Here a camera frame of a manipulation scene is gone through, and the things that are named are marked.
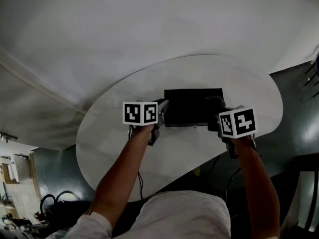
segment black chair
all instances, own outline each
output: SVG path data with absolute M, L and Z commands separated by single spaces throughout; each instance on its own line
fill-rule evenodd
M 307 74 L 313 67 L 315 67 L 316 72 L 315 72 L 315 74 L 314 74 L 313 76 L 311 76 L 311 78 L 306 82 L 305 86 L 307 86 L 307 85 L 310 83 L 310 81 L 312 81 L 312 80 L 315 78 L 316 75 L 319 76 L 319 56 L 316 58 L 315 62 L 310 66 L 310 68 L 305 72 L 305 74 Z M 318 91 L 317 93 L 315 93 L 315 94 L 313 95 L 313 97 L 315 97 L 315 96 L 318 95 L 318 94 L 319 94 L 319 91 Z
M 289 167 L 290 181 L 298 182 L 294 198 L 281 227 L 281 238 L 318 239 L 319 153 L 295 157 Z

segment white shirt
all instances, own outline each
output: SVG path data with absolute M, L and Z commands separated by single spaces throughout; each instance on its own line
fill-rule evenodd
M 79 218 L 66 239 L 109 239 L 112 226 L 98 213 Z M 225 202 L 196 191 L 163 192 L 151 197 L 126 233 L 117 239 L 230 239 Z

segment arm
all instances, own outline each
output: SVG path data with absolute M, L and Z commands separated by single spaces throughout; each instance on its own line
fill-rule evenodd
M 140 127 L 133 134 L 96 189 L 90 211 L 103 215 L 112 227 L 127 204 L 153 127 Z
M 266 168 L 248 137 L 232 141 L 244 175 L 252 238 L 279 237 L 279 199 Z

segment black cable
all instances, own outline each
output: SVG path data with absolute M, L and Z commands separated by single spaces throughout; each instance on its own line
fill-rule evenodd
M 10 223 L 9 223 L 9 224 L 5 223 L 5 222 L 4 222 L 5 220 L 9 220 L 9 219 L 8 219 L 8 218 L 4 218 L 4 217 L 2 217 L 2 222 L 3 222 L 5 225 L 7 225 L 7 226 L 8 226 Z
M 55 197 L 53 196 L 53 195 L 51 195 L 51 194 L 48 194 L 48 195 L 45 195 L 43 198 L 42 198 L 42 200 L 41 200 L 41 202 L 40 202 L 40 210 L 41 210 L 41 213 L 42 213 L 42 215 L 44 215 L 45 216 L 45 213 L 43 212 L 43 204 L 44 204 L 44 200 L 45 199 L 47 199 L 47 198 L 49 198 L 49 197 L 51 197 L 51 198 L 53 198 L 53 200 L 54 200 L 54 204 L 56 205 L 56 199 L 55 199 Z
M 276 189 L 276 192 L 278 193 L 278 191 L 279 191 L 282 187 L 284 187 L 285 184 L 286 184 L 286 183 L 284 183 L 283 185 L 281 185 L 280 187 L 278 187 L 278 189 Z M 243 213 L 245 213 L 245 212 L 247 212 L 247 211 L 249 211 L 248 208 L 247 208 L 246 210 L 244 210 L 243 212 L 241 212 L 241 213 L 239 213 L 239 214 L 236 214 L 236 215 L 234 215 L 234 216 L 232 216 L 232 217 L 230 217 L 230 218 L 232 219 L 232 218 L 234 218 L 234 217 L 238 217 L 238 216 L 242 215 Z
M 141 177 L 140 172 L 138 172 L 138 178 L 139 178 L 139 182 L 140 182 L 140 196 L 141 196 L 141 200 L 143 200 L 142 190 L 143 190 L 144 182 L 143 182 L 143 179 Z
M 36 216 L 35 213 L 31 213 L 32 216 L 39 222 L 39 223 L 46 223 L 46 221 L 40 221 Z
M 215 159 L 213 165 L 211 166 L 211 168 L 210 168 L 210 170 L 209 170 L 209 172 L 208 172 L 208 174 L 207 174 L 207 176 L 206 176 L 206 180 L 208 179 L 208 177 L 209 177 L 209 176 L 211 175 L 211 173 L 213 172 L 213 170 L 214 170 L 214 168 L 215 168 L 215 165 L 216 165 L 217 161 L 219 160 L 220 156 L 221 156 L 221 155 L 219 155 L 219 156 L 216 157 L 216 159 Z
M 235 175 L 238 174 L 241 171 L 241 167 L 237 169 L 236 172 L 233 173 L 233 175 L 230 177 L 228 184 L 227 184 L 227 188 L 226 188 L 226 193 L 225 193 L 225 203 L 227 204 L 227 193 L 228 193 L 228 189 L 230 187 L 230 183 L 232 182 L 232 180 L 234 179 Z
M 133 125 L 129 125 L 129 127 L 130 127 L 130 129 L 129 129 L 129 139 L 131 139 L 135 128 L 133 127 Z M 140 196 L 141 196 L 141 200 L 143 200 L 142 191 L 143 191 L 144 182 L 143 182 L 143 179 L 142 179 L 142 176 L 141 176 L 140 172 L 138 172 L 138 178 L 139 178 L 139 183 L 140 183 Z

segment person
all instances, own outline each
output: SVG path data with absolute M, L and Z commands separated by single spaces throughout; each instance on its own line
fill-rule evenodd
M 153 125 L 137 129 L 96 189 L 90 209 L 66 239 L 108 239 L 129 199 Z M 259 154 L 248 137 L 232 140 L 239 155 L 252 227 L 252 238 L 280 236 L 279 199 Z M 225 202 L 196 191 L 162 192 L 152 196 L 126 233 L 118 239 L 231 238 Z

